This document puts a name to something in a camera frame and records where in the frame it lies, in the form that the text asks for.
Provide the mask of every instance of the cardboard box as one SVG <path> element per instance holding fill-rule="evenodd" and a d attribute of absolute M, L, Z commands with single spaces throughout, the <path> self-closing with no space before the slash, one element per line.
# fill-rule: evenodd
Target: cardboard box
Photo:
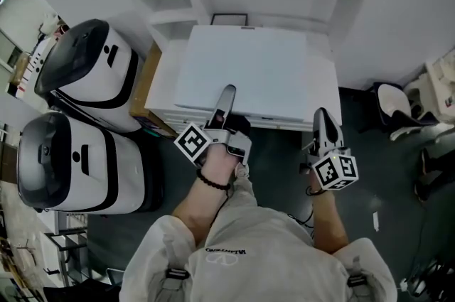
<path fill-rule="evenodd" d="M 30 55 L 26 52 L 22 52 L 17 60 L 16 65 L 14 66 L 13 73 L 11 73 L 11 77 L 9 78 L 9 83 L 13 84 L 14 86 L 19 86 L 22 80 L 23 73 L 26 71 L 28 66 Z"/>
<path fill-rule="evenodd" d="M 3 142 L 0 143 L 0 148 L 0 180 L 8 183 L 17 183 L 17 148 Z"/>
<path fill-rule="evenodd" d="M 148 130 L 152 130 L 166 138 L 176 138 L 178 134 L 171 127 L 158 118 L 153 112 L 144 108 L 160 58 L 161 51 L 158 45 L 154 43 L 150 48 L 142 68 L 142 73 L 134 91 L 134 98 L 131 108 L 129 109 L 129 114 Z"/>

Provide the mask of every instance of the white tag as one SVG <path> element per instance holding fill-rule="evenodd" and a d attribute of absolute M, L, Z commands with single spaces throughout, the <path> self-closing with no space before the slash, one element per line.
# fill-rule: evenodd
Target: white tag
<path fill-rule="evenodd" d="M 379 219 L 377 211 L 373 213 L 373 227 L 375 228 L 376 232 L 379 231 Z"/>
<path fill-rule="evenodd" d="M 406 292 L 407 291 L 407 280 L 406 278 L 403 278 L 400 282 L 400 290 L 401 292 Z"/>
<path fill-rule="evenodd" d="M 175 145 L 193 163 L 212 143 L 212 139 L 196 124 L 191 122 L 174 141 Z"/>

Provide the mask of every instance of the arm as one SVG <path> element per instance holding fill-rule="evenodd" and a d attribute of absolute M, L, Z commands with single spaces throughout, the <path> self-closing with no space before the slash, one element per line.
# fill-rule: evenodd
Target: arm
<path fill-rule="evenodd" d="M 310 172 L 312 192 L 321 189 L 316 175 Z M 314 212 L 314 247 L 333 254 L 349 244 L 348 235 L 336 209 L 335 196 L 332 191 L 313 196 Z"/>
<path fill-rule="evenodd" d="M 237 163 L 238 159 L 228 154 L 225 146 L 214 144 L 208 149 L 202 174 L 212 182 L 227 185 Z M 210 230 L 224 198 L 225 191 L 196 179 L 172 216 L 160 217 L 150 227 L 125 271 L 120 301 L 155 301 L 163 288 L 166 270 L 184 268 Z"/>
<path fill-rule="evenodd" d="M 208 149 L 207 161 L 201 173 L 214 183 L 227 185 L 237 163 L 238 158 L 231 156 L 224 145 L 213 144 Z M 224 190 L 210 187 L 196 178 L 190 193 L 174 210 L 172 215 L 180 219 L 191 231 L 196 245 L 207 236 L 225 197 Z"/>

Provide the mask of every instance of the black frame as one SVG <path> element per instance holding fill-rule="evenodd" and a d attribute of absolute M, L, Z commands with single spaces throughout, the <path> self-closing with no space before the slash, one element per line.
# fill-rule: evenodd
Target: black frame
<path fill-rule="evenodd" d="M 212 21 L 210 22 L 210 25 L 213 25 L 213 22 L 215 20 L 216 16 L 244 16 L 245 17 L 245 24 L 243 26 L 248 26 L 248 14 L 245 13 L 216 13 L 212 15 Z"/>

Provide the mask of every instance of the table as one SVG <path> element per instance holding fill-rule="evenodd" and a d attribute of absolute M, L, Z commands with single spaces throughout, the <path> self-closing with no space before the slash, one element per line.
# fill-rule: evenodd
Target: table
<path fill-rule="evenodd" d="M 237 88 L 232 113 L 253 127 L 312 131 L 319 107 L 341 124 L 327 35 L 278 28 L 195 26 L 163 53 L 145 107 L 181 132 L 209 119 L 228 84 Z"/>

